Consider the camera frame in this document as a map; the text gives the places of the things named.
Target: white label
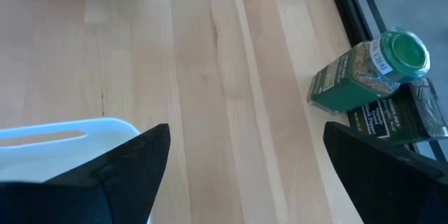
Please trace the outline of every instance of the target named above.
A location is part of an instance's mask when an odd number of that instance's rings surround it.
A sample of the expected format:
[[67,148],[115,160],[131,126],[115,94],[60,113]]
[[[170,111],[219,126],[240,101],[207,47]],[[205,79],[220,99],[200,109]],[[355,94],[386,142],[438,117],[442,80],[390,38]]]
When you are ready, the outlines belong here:
[[379,46],[381,37],[374,39],[370,44],[370,57],[372,58],[373,64],[377,67],[381,74],[388,74],[392,72],[392,67],[384,58],[383,52],[381,51],[381,46]]

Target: green cap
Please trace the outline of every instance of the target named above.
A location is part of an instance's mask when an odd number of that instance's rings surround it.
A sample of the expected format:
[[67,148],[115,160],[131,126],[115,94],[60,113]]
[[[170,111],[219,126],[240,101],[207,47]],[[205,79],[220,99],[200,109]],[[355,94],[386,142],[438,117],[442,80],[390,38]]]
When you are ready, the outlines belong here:
[[391,81],[406,83],[428,73],[431,66],[429,53],[415,34],[408,31],[386,31],[378,39],[378,49],[388,63],[388,70],[382,73]]

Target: wood grain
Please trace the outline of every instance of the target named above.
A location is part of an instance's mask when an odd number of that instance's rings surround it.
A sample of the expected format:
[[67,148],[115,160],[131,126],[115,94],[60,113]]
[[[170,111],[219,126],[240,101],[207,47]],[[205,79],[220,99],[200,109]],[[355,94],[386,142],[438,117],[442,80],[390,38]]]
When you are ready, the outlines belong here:
[[361,223],[306,101],[333,0],[0,0],[0,127],[169,123],[154,223]]

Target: spice jar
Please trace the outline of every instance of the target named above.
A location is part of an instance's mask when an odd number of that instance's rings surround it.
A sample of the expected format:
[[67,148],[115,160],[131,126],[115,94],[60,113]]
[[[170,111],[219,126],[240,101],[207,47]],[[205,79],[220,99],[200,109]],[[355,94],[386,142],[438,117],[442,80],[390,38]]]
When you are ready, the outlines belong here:
[[333,114],[392,95],[401,83],[423,77],[430,68],[425,45],[413,33],[386,31],[355,45],[320,70],[308,101]]

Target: glass jar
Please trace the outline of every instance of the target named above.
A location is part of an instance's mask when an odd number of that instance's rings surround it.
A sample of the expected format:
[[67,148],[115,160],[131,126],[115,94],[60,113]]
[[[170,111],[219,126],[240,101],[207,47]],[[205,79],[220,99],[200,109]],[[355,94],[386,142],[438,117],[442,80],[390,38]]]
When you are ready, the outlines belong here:
[[429,68],[428,51],[417,36],[386,31],[320,70],[308,100],[334,114],[347,112],[392,95],[401,83],[425,76]]

